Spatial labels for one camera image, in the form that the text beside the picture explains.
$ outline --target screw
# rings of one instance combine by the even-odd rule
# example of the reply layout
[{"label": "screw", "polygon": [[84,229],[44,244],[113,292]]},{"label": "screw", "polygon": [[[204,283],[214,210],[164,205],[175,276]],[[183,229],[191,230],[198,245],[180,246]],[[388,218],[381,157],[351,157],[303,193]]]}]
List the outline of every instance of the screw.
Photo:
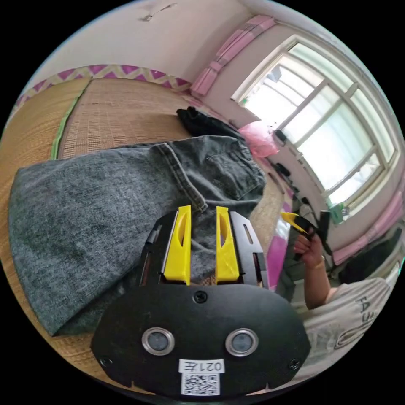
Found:
[{"label": "screw", "polygon": [[113,361],[112,361],[111,359],[109,359],[108,357],[102,357],[102,358],[100,359],[100,364],[101,364],[103,367],[111,366],[112,363],[113,363]]},{"label": "screw", "polygon": [[194,302],[196,302],[197,304],[203,304],[208,298],[208,295],[206,292],[204,291],[197,291],[194,294]]},{"label": "screw", "polygon": [[296,370],[300,366],[300,361],[298,359],[292,359],[290,361],[290,364],[288,365],[288,368],[290,370]]}]

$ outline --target jeans pocket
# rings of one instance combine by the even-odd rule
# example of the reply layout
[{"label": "jeans pocket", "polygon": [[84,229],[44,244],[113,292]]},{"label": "jeans pocket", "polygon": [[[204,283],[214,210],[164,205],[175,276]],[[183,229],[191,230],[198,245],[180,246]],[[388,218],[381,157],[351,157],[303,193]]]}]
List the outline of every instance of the jeans pocket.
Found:
[{"label": "jeans pocket", "polygon": [[206,158],[205,162],[213,184],[235,200],[262,184],[259,168],[242,151],[226,151]]}]

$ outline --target window pane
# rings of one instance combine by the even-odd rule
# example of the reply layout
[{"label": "window pane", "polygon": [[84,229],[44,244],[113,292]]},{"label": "window pane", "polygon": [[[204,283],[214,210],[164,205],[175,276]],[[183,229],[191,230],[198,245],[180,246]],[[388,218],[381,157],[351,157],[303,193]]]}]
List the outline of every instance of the window pane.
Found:
[{"label": "window pane", "polygon": [[256,117],[274,127],[281,124],[295,111],[295,105],[267,86],[259,86],[249,95],[245,108]]},{"label": "window pane", "polygon": [[298,150],[329,190],[355,168],[372,146],[358,118],[342,104]]},{"label": "window pane", "polygon": [[289,53],[318,69],[344,92],[353,84],[353,81],[332,62],[301,43],[290,49]]},{"label": "window pane", "polygon": [[329,196],[330,202],[333,205],[345,202],[366,183],[378,168],[379,162],[374,154],[355,175]]},{"label": "window pane", "polygon": [[294,91],[284,83],[281,83],[280,81],[274,83],[272,80],[265,79],[264,84],[271,87],[272,89],[275,89],[275,91],[280,93],[288,101],[291,101],[296,106],[300,105],[304,101],[304,97],[300,96],[296,91]]},{"label": "window pane", "polygon": [[278,64],[294,72],[296,75],[301,77],[303,80],[305,80],[309,85],[313,86],[314,88],[318,86],[324,79],[322,76],[320,76],[313,70],[309,69],[307,66],[286,56],[282,57],[279,60]]},{"label": "window pane", "polygon": [[377,111],[361,90],[356,90],[351,100],[367,120],[381,146],[386,161],[389,162],[394,154],[394,145]]},{"label": "window pane", "polygon": [[285,126],[283,132],[292,143],[298,142],[338,99],[339,96],[326,86]]},{"label": "window pane", "polygon": [[308,97],[312,93],[314,87],[308,84],[306,81],[302,80],[296,74],[283,67],[280,67],[280,72],[281,77],[279,81],[293,88],[302,97]]}]

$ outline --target green object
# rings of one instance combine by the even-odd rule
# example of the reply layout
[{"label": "green object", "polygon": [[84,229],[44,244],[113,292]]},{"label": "green object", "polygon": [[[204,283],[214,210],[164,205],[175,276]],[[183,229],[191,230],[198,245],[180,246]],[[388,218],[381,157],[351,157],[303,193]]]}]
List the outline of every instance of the green object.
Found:
[{"label": "green object", "polygon": [[343,222],[343,214],[346,210],[345,205],[340,204],[332,205],[330,200],[327,200],[327,205],[331,214],[331,218],[334,224],[339,225]]},{"label": "green object", "polygon": [[52,150],[51,150],[51,156],[49,160],[56,160],[58,158],[58,150],[59,150],[59,144],[60,140],[62,139],[63,131],[66,126],[66,122],[68,121],[68,118],[70,117],[74,107],[76,106],[77,102],[79,101],[80,97],[83,95],[85,90],[87,89],[88,85],[91,83],[91,81],[88,82],[87,86],[82,90],[82,92],[73,100],[73,103],[69,107],[68,111],[66,112],[65,116],[62,118],[62,121],[59,124],[58,132],[56,133],[56,138],[54,139],[52,143]]}]

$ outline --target yellow 3d-printed part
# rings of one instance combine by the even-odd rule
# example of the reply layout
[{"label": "yellow 3d-printed part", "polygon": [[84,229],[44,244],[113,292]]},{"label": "yellow 3d-printed part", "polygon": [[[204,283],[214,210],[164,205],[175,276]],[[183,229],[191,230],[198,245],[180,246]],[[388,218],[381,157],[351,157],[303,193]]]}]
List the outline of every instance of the yellow 3d-printed part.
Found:
[{"label": "yellow 3d-printed part", "polygon": [[298,214],[294,214],[292,212],[282,212],[281,217],[285,222],[288,222],[292,227],[294,227],[297,231],[303,232],[303,233],[308,233],[304,229],[302,229],[300,226],[298,226],[295,223],[296,217],[298,217]]},{"label": "yellow 3d-printed part", "polygon": [[216,207],[215,275],[217,284],[236,282],[240,275],[231,221],[226,207]]},{"label": "yellow 3d-printed part", "polygon": [[167,281],[190,285],[191,266],[191,205],[179,207],[167,252],[165,271]]}]

